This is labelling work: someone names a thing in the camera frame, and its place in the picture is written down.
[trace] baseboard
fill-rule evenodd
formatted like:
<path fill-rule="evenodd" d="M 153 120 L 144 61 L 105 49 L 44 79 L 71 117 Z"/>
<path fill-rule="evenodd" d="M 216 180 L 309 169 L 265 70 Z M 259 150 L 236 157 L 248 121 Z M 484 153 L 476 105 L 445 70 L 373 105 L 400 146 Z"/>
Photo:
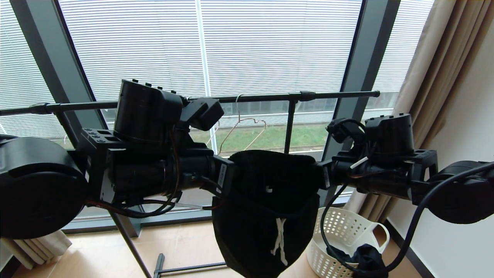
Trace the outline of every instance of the baseboard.
<path fill-rule="evenodd" d="M 393 225 L 391 225 L 391 223 L 389 223 L 389 221 L 387 220 L 384 222 L 384 226 L 386 226 L 389 231 L 389 235 L 396 242 L 396 244 L 398 246 L 403 245 L 404 240 L 400 233 L 395 229 L 395 227 L 393 227 Z M 415 267 L 415 269 L 418 271 L 420 276 L 422 276 L 422 278 L 435 278 L 434 275 L 432 275 L 429 269 L 424 265 L 424 263 L 419 259 L 419 257 L 411 248 L 408 248 L 407 258 L 412 263 L 413 267 Z"/>
<path fill-rule="evenodd" d="M 21 262 L 12 256 L 10 260 L 8 260 L 7 264 L 0 271 L 0 278 L 12 278 L 14 277 L 15 272 L 21 266 Z"/>

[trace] beige curtain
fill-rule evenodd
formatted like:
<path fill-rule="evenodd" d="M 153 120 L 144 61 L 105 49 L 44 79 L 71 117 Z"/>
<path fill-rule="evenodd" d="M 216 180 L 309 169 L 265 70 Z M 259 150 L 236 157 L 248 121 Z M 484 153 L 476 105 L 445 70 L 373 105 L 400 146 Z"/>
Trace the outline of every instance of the beige curtain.
<path fill-rule="evenodd" d="M 27 269 L 49 262 L 55 256 L 62 256 L 72 245 L 60 230 L 33 239 L 2 238 L 1 242 Z"/>
<path fill-rule="evenodd" d="M 493 15 L 490 0 L 434 2 L 393 111 L 412 115 L 415 148 L 426 148 L 440 130 L 455 84 L 461 82 L 461 72 L 468 70 Z M 345 209 L 383 222 L 396 201 L 356 192 Z"/>

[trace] grass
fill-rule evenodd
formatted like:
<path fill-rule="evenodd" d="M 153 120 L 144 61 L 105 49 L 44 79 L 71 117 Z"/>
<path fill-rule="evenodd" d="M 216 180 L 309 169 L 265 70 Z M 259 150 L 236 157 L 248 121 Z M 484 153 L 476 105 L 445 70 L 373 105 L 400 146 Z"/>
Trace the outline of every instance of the grass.
<path fill-rule="evenodd" d="M 328 133 L 325 124 L 301 124 L 294 125 L 291 134 L 290 148 L 316 146 L 324 147 Z M 223 152 L 235 152 L 243 150 L 263 130 L 263 127 L 236 128 L 225 141 Z M 225 139 L 230 128 L 220 129 L 216 132 L 218 149 Z M 249 149 L 283 149 L 285 145 L 286 126 L 268 126 L 266 131 L 249 147 Z M 191 131 L 191 137 L 197 142 L 207 142 L 209 132 Z"/>

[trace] laundry basket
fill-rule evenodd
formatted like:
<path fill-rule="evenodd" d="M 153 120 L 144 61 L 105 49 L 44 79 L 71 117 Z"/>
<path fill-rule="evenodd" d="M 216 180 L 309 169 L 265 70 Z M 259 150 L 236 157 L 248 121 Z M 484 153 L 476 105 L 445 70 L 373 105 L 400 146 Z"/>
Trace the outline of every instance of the laundry basket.
<path fill-rule="evenodd" d="M 307 249 L 307 260 L 314 272 L 321 278 L 347 278 L 353 272 L 342 266 L 335 258 L 326 253 L 326 244 L 321 236 L 320 220 L 324 208 L 317 214 L 314 235 Z M 381 226 L 386 232 L 386 241 L 379 246 L 372 232 Z M 331 246 L 353 256 L 353 253 L 363 244 L 374 246 L 382 253 L 389 242 L 389 232 L 381 223 L 375 223 L 364 217 L 339 208 L 330 208 L 324 219 L 324 230 Z M 351 267 L 358 267 L 357 263 L 348 263 Z"/>

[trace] floor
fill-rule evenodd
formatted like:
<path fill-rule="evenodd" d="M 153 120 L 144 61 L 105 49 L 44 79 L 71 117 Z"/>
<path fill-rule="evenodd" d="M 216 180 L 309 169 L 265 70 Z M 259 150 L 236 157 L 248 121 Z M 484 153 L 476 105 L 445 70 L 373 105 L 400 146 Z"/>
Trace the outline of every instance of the floor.
<path fill-rule="evenodd" d="M 376 234 L 382 240 L 383 233 Z M 32 270 L 21 267 L 14 278 L 135 278 L 141 270 L 118 232 L 69 235 L 72 246 L 61 257 Z M 159 253 L 166 256 L 164 268 L 222 262 L 211 222 L 144 228 L 134 239 L 147 268 L 153 273 Z M 389 264 L 398 253 L 391 241 L 383 260 Z M 235 278 L 242 277 L 228 268 L 173 275 L 174 278 Z M 390 278 L 419 278 L 408 259 L 404 259 Z M 280 275 L 280 278 L 317 278 L 305 254 Z"/>

